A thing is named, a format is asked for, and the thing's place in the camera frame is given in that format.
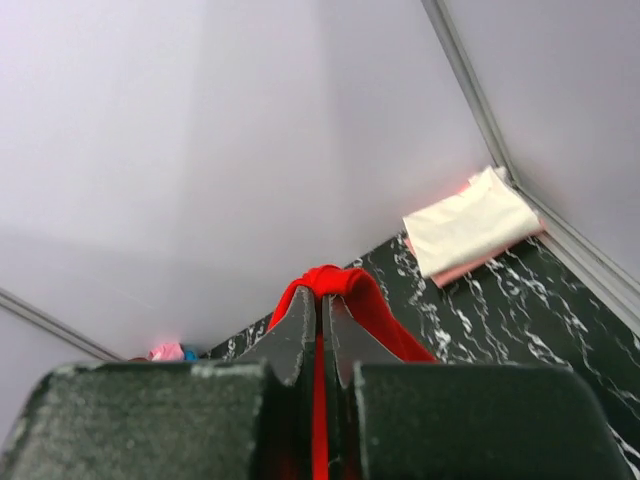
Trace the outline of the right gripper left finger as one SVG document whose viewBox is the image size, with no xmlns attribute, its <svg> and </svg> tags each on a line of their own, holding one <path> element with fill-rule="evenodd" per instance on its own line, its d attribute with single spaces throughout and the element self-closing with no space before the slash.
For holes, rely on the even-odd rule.
<svg viewBox="0 0 640 480">
<path fill-rule="evenodd" d="M 307 479 L 316 312 L 233 361 L 68 364 L 44 376 L 3 447 L 5 479 Z"/>
</svg>

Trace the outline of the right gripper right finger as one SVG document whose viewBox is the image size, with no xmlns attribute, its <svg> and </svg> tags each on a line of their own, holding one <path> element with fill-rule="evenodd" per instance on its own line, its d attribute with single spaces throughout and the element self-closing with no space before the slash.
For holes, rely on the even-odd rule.
<svg viewBox="0 0 640 480">
<path fill-rule="evenodd" d="M 332 479 L 628 479 L 597 399 L 565 368 L 400 360 L 322 301 Z"/>
</svg>

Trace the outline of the bright red t shirt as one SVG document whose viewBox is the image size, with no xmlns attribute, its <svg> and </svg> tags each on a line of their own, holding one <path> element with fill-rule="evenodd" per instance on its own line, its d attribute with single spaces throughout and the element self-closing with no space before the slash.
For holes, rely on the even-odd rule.
<svg viewBox="0 0 640 480">
<path fill-rule="evenodd" d="M 287 317 L 295 294 L 304 290 L 313 297 L 311 376 L 311 477 L 330 477 L 330 440 L 327 383 L 328 355 L 324 342 L 333 335 L 324 325 L 322 301 L 335 297 L 349 314 L 347 324 L 356 325 L 403 362 L 435 363 L 436 357 L 422 346 L 393 316 L 374 278 L 361 268 L 342 269 L 335 265 L 314 267 L 291 282 L 282 294 L 267 330 L 273 331 Z"/>
</svg>

